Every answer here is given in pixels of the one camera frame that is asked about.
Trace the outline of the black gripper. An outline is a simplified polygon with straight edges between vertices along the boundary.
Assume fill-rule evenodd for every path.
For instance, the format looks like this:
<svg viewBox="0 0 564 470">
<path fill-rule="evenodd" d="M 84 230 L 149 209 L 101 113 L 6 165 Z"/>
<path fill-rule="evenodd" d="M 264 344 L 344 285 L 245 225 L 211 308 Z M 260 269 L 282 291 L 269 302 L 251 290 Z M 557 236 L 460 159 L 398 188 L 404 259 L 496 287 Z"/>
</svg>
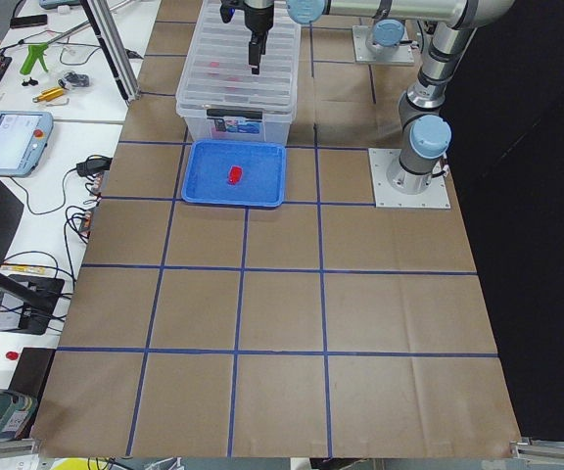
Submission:
<svg viewBox="0 0 564 470">
<path fill-rule="evenodd" d="M 266 54 L 267 33 L 273 27 L 273 0 L 245 0 L 244 22 L 252 37 L 248 61 L 252 74 L 260 74 L 261 58 Z"/>
</svg>

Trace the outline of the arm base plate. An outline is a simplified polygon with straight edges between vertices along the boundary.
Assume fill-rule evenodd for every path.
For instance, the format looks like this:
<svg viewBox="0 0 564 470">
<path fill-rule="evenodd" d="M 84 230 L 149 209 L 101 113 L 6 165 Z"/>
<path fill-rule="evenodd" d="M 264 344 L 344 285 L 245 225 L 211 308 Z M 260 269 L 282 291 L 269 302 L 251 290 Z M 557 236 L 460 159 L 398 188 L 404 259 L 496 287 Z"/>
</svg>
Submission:
<svg viewBox="0 0 564 470">
<path fill-rule="evenodd" d="M 415 63 L 411 42 L 407 32 L 403 34 L 403 41 L 393 46 L 373 44 L 373 27 L 369 25 L 354 25 L 352 27 L 352 41 L 354 59 L 358 64 L 412 67 Z"/>
<path fill-rule="evenodd" d="M 446 178 L 439 163 L 415 175 L 400 165 L 400 149 L 368 150 L 374 203 L 378 209 L 449 210 Z"/>
</svg>

